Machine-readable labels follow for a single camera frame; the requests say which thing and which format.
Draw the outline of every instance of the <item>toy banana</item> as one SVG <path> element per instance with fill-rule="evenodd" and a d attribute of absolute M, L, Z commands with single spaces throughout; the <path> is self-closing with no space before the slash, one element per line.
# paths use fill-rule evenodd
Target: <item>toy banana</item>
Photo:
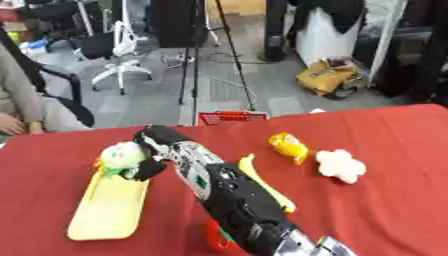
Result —
<path fill-rule="evenodd" d="M 285 212 L 294 212 L 296 210 L 295 204 L 280 192 L 270 187 L 263 179 L 260 178 L 252 163 L 254 158 L 254 154 L 250 154 L 247 157 L 241 158 L 238 163 L 238 167 L 240 168 L 240 170 L 250 176 L 256 182 L 258 182 L 258 184 L 260 184 L 264 189 L 266 189 L 266 191 L 268 191 L 269 194 L 271 194 L 275 198 L 275 200 L 277 200 L 277 202 Z"/>

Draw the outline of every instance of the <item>robotic hand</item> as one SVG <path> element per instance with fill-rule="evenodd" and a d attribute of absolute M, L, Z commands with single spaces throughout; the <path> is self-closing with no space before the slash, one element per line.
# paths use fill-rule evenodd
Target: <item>robotic hand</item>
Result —
<path fill-rule="evenodd" d="M 175 164 L 176 173 L 221 228 L 246 252 L 260 256 L 355 256 L 331 237 L 314 243 L 289 221 L 277 201 L 238 167 L 164 126 L 149 126 L 134 141 L 148 152 L 126 179 L 146 180 Z"/>

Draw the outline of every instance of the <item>tripod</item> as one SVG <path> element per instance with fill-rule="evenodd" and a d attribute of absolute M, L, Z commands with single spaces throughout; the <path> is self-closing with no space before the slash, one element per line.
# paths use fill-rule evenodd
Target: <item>tripod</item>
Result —
<path fill-rule="evenodd" d="M 199 75 L 199 51 L 200 51 L 200 24 L 201 24 L 201 15 L 200 15 L 200 8 L 205 8 L 205 0 L 190 0 L 191 6 L 190 6 L 190 42 L 193 45 L 194 48 L 194 70 L 193 70 L 193 90 L 192 90 L 192 97 L 193 97 L 193 125 L 196 125 L 196 119 L 197 119 L 197 107 L 198 107 L 198 75 Z M 226 17 L 224 16 L 224 10 L 222 8 L 221 0 L 216 0 L 216 6 L 218 8 L 219 16 L 222 22 L 223 29 L 226 33 L 227 40 L 229 41 L 230 49 L 232 51 L 232 56 L 234 58 L 234 62 L 236 65 L 236 68 L 238 70 L 241 84 L 243 85 L 244 91 L 246 93 L 247 100 L 249 102 L 249 110 L 255 111 L 254 103 L 251 99 L 249 89 L 247 87 L 246 79 L 244 78 L 243 73 L 243 67 L 241 65 L 241 62 L 239 61 L 238 54 L 236 52 L 235 44 L 233 43 L 232 35 L 230 34 L 230 27 L 227 23 Z M 179 97 L 179 104 L 184 104 L 184 91 L 185 91 L 185 83 L 187 80 L 187 70 L 188 70 L 188 63 L 189 63 L 189 56 L 190 56 L 190 48 L 191 46 L 188 45 L 185 47 L 185 55 L 184 60 L 182 64 L 183 73 L 182 73 L 182 86 L 180 91 L 180 97 Z"/>

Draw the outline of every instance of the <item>red plastic basket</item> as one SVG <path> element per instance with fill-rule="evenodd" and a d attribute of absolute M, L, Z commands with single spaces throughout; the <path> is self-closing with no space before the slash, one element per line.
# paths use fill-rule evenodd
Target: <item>red plastic basket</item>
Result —
<path fill-rule="evenodd" d="M 199 113 L 199 125 L 214 125 L 227 122 L 267 120 L 269 115 L 262 112 L 201 112 Z"/>

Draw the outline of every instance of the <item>desk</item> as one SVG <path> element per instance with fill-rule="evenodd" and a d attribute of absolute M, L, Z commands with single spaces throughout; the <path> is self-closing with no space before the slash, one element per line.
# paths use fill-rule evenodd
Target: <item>desk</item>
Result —
<path fill-rule="evenodd" d="M 435 105 L 352 110 L 222 126 L 178 128 L 226 160 L 256 154 L 255 167 L 297 205 L 291 219 L 332 235 L 360 256 L 445 255 L 448 111 Z M 216 255 L 202 240 L 206 213 L 166 170 L 148 189 L 128 239 L 75 242 L 66 229 L 99 152 L 138 128 L 17 137 L 0 150 L 0 254 L 7 256 Z M 344 185 L 277 155 L 266 140 L 292 132 L 314 150 L 347 149 L 368 171 Z M 226 255 L 244 255 L 241 252 Z"/>

